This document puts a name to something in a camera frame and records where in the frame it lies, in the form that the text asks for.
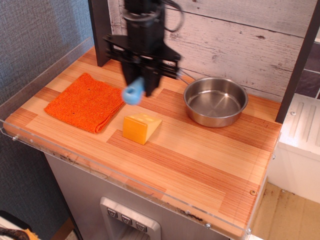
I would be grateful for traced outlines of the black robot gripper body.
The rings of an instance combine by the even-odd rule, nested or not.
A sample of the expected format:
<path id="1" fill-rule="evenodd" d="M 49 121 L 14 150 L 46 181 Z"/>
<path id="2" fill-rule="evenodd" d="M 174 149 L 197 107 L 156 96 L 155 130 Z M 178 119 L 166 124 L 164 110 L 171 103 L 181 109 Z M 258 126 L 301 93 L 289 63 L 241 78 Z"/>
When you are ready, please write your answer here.
<path id="1" fill-rule="evenodd" d="M 164 42 L 165 18 L 150 21 L 126 21 L 127 35 L 109 34 L 107 56 L 119 62 L 139 64 L 142 77 L 145 70 L 155 70 L 161 76 L 176 79 L 181 55 Z"/>

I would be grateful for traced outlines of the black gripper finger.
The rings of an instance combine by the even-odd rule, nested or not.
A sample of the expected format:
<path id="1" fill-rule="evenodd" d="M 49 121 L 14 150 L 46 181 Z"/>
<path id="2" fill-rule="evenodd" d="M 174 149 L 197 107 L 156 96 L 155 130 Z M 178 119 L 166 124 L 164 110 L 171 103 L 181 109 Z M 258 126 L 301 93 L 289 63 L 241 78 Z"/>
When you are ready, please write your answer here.
<path id="1" fill-rule="evenodd" d="M 127 86 L 143 76 L 141 66 L 137 63 L 122 61 L 121 67 Z"/>
<path id="2" fill-rule="evenodd" d="M 150 97 L 153 91 L 159 86 L 162 75 L 155 70 L 146 69 L 144 71 L 144 91 L 145 96 Z"/>

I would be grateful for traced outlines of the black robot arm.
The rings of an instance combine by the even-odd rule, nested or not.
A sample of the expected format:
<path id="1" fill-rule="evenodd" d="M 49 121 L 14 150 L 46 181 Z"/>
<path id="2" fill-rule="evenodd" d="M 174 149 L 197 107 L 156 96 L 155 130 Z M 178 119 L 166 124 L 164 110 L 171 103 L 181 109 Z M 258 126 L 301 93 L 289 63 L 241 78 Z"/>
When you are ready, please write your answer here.
<path id="1" fill-rule="evenodd" d="M 184 23 L 183 10 L 172 0 L 126 0 L 122 16 L 126 22 L 126 35 L 107 35 L 106 54 L 121 63 L 125 82 L 133 86 L 139 82 L 146 97 L 159 87 L 163 76 L 176 79 L 181 55 L 165 44 L 166 10 L 169 5 L 181 16 L 176 28 Z"/>

